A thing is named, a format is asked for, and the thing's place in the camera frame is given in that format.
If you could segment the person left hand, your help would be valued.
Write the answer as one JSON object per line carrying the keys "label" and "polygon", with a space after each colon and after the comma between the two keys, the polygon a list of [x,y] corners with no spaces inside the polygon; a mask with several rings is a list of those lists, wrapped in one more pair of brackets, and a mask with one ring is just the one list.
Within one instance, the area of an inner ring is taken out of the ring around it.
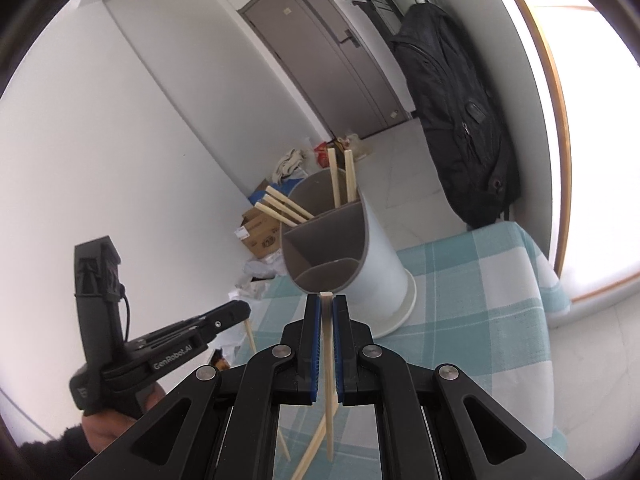
{"label": "person left hand", "polygon": [[81,428],[89,448],[100,454],[136,422],[137,419],[108,408],[96,414],[82,416]]}

